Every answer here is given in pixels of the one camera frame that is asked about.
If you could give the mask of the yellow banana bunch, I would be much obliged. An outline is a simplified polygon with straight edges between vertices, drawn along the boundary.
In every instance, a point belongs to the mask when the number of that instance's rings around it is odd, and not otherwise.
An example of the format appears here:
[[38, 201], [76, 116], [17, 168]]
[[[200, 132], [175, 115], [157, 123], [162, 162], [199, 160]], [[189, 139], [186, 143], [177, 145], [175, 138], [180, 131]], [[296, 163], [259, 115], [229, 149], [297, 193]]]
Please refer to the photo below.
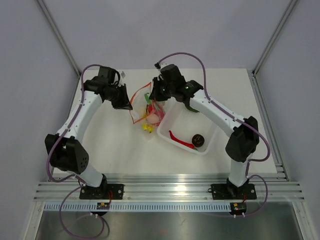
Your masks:
[[148, 133], [152, 133], [155, 129], [155, 126], [153, 124], [149, 124], [149, 123], [142, 123], [141, 128], [144, 131], [147, 131]]

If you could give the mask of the aluminium mounting rail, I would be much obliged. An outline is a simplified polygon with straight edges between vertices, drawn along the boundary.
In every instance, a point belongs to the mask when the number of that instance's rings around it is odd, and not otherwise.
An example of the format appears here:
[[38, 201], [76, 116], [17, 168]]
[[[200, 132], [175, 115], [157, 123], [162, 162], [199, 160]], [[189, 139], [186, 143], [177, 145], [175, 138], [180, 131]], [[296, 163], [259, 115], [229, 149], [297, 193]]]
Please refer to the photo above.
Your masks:
[[[124, 185], [124, 202], [211, 202], [208, 192], [212, 184], [226, 181], [224, 175], [214, 174], [156, 174], [125, 175], [107, 174], [110, 184]], [[290, 181], [284, 173], [266, 174], [263, 180], [254, 177], [257, 201], [263, 201], [268, 192], [269, 202], [304, 202], [302, 187]], [[72, 190], [77, 189], [74, 179], [61, 183], [42, 181], [35, 189], [34, 201], [61, 201]]]

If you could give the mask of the pink peach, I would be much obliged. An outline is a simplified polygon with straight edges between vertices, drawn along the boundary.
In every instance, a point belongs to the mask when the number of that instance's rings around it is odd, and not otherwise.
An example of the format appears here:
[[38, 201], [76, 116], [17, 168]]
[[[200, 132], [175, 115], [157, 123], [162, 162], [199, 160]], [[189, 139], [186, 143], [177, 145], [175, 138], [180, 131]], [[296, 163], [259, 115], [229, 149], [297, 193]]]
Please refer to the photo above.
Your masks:
[[146, 120], [149, 124], [155, 125], [160, 121], [160, 118], [156, 114], [151, 113], [146, 117]]

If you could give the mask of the left small circuit board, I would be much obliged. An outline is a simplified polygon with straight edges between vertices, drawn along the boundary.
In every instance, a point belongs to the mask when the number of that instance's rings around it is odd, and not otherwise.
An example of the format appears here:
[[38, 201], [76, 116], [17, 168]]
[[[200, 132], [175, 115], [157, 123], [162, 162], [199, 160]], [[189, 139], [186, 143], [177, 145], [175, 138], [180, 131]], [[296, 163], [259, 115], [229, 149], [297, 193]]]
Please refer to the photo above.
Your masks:
[[96, 206], [97, 210], [109, 210], [110, 203], [109, 202], [98, 202]]

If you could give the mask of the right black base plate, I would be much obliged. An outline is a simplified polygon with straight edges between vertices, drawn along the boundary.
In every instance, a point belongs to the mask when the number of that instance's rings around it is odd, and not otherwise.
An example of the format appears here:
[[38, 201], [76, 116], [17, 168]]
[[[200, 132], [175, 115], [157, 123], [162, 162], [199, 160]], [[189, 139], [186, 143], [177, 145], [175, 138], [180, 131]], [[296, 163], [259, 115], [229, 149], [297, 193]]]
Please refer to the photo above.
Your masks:
[[215, 183], [210, 186], [208, 192], [213, 200], [256, 200], [257, 194], [255, 185], [245, 184], [241, 187], [234, 187], [227, 183]]

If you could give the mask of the right aluminium frame post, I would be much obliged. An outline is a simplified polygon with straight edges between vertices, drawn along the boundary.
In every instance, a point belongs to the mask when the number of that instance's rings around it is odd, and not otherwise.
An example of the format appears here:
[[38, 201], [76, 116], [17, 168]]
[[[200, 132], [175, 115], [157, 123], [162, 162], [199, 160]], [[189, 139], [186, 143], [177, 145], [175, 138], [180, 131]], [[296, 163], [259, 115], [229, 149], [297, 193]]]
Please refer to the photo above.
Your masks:
[[289, 22], [289, 19], [293, 12], [295, 11], [296, 7], [299, 4], [299, 0], [290, 0], [287, 4], [283, 14], [281, 15], [281, 18], [279, 19], [275, 29], [273, 30], [271, 37], [269, 38], [265, 48], [262, 51], [261, 56], [259, 57], [257, 63], [255, 64], [255, 67], [252, 70], [252, 74], [254, 77], [256, 77], [259, 73], [259, 71], [262, 69], [264, 63], [267, 61], [267, 58], [271, 54], [273, 47], [277, 43], [278, 39], [280, 38], [281, 33], [285, 29], [287, 23]]

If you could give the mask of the small circuit board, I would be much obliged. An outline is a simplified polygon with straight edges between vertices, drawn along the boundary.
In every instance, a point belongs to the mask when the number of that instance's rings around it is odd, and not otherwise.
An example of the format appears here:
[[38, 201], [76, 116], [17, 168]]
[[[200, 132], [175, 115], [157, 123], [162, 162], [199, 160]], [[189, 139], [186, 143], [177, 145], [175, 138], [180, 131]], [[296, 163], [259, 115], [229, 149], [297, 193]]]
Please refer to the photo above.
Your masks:
[[230, 204], [230, 209], [232, 212], [246, 212], [247, 204], [245, 202], [233, 202]]
[[96, 206], [97, 210], [109, 210], [110, 203], [109, 202], [98, 202]]

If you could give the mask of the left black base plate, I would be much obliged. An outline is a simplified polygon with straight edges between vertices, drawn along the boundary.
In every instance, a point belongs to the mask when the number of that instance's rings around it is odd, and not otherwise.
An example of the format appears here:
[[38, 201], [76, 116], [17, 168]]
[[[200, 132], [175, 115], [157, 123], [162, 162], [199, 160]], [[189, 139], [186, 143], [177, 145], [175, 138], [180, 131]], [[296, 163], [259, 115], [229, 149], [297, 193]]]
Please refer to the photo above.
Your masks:
[[123, 184], [107, 184], [101, 187], [84, 186], [80, 190], [81, 200], [122, 200], [124, 195]]

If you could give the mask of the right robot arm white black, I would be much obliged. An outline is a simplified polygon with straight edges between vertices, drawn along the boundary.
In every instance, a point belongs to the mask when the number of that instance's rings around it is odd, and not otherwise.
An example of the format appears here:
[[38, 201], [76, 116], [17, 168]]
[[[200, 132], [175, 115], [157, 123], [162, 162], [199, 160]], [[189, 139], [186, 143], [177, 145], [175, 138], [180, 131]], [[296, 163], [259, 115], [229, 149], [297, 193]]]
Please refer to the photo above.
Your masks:
[[230, 173], [226, 180], [227, 196], [239, 198], [249, 184], [247, 164], [259, 143], [258, 121], [250, 116], [234, 114], [210, 97], [207, 84], [195, 80], [186, 81], [174, 64], [156, 63], [158, 76], [152, 80], [150, 99], [164, 102], [174, 98], [188, 110], [198, 111], [215, 123], [228, 136], [226, 154], [231, 159]]

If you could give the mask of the red dragon fruit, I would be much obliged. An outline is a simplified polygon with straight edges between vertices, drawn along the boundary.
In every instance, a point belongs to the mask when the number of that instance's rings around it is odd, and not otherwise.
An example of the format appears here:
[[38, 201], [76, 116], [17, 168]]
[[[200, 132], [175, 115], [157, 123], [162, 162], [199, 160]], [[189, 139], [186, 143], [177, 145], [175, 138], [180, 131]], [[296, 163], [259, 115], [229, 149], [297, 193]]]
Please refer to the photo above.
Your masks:
[[156, 114], [161, 121], [165, 116], [164, 107], [160, 103], [154, 100], [151, 100], [149, 93], [144, 94], [144, 99], [146, 101], [145, 117], [147, 117], [150, 114]]

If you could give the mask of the left aluminium frame post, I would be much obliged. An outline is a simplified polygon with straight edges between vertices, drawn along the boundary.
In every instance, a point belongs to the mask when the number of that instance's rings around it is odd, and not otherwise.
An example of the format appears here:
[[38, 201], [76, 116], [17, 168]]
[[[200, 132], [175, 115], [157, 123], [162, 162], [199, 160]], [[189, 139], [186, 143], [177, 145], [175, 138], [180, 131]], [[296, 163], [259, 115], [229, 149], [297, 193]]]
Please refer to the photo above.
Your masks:
[[78, 78], [81, 76], [81, 69], [79, 65], [77, 64], [72, 52], [70, 51], [70, 48], [68, 47], [57, 23], [54, 19], [54, 16], [52, 15], [47, 3], [45, 0], [35, 0], [34, 1], [37, 7], [39, 8], [41, 14], [43, 15], [45, 21], [47, 22], [49, 29], [53, 33], [57, 43], [59, 44], [60, 48], [62, 49], [68, 63], [70, 64], [72, 70], [76, 74]]

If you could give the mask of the green avocado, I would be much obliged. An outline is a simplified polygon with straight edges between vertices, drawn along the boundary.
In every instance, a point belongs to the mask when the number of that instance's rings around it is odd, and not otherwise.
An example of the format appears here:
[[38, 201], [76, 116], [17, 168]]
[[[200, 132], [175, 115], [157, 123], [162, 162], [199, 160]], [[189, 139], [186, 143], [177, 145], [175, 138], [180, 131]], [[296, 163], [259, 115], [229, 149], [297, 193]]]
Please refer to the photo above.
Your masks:
[[192, 113], [198, 113], [198, 112], [199, 112], [198, 110], [192, 108], [192, 107], [191, 107], [190, 105], [188, 105], [188, 104], [185, 104], [184, 106], [186, 107], [186, 109], [187, 109], [188, 111], [190, 111], [190, 112], [192, 112]]

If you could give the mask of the dark purple mangosteen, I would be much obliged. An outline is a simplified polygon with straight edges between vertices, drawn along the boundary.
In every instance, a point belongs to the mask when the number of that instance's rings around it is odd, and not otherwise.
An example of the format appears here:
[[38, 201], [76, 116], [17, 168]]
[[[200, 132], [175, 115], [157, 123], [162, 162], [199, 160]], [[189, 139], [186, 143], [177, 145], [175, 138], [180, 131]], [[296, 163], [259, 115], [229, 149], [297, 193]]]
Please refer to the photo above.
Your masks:
[[200, 148], [204, 145], [205, 143], [205, 138], [201, 135], [201, 134], [195, 134], [192, 138], [191, 138], [191, 143], [196, 147], [196, 148]]

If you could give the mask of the clear zip bag orange zipper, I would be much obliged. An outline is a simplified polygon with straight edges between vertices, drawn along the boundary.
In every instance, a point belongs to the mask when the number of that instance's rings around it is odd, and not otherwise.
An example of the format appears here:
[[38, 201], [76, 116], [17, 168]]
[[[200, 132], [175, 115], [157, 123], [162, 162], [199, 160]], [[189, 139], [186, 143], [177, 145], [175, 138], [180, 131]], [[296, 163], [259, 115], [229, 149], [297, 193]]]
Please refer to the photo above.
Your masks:
[[153, 84], [149, 82], [139, 88], [130, 99], [132, 110], [129, 112], [132, 123], [147, 141], [156, 135], [157, 128], [166, 114], [164, 101], [150, 99], [152, 87]]

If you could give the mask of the red chili pepper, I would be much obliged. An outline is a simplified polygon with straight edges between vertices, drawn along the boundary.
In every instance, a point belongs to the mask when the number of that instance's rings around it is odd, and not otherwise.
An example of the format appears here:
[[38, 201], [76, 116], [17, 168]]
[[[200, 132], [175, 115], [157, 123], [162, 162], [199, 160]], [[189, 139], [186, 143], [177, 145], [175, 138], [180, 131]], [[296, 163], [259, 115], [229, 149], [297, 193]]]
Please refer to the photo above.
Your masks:
[[188, 148], [190, 148], [190, 149], [197, 150], [197, 148], [195, 147], [194, 144], [192, 144], [192, 143], [190, 143], [190, 142], [186, 142], [186, 141], [182, 141], [182, 140], [178, 139], [177, 137], [174, 136], [174, 134], [172, 133], [171, 130], [169, 130], [168, 132], [169, 132], [170, 138], [171, 138], [173, 141], [175, 141], [175, 142], [177, 142], [177, 143], [179, 143], [179, 144], [181, 144], [181, 145], [183, 145], [183, 146], [186, 146], [186, 147], [188, 147]]

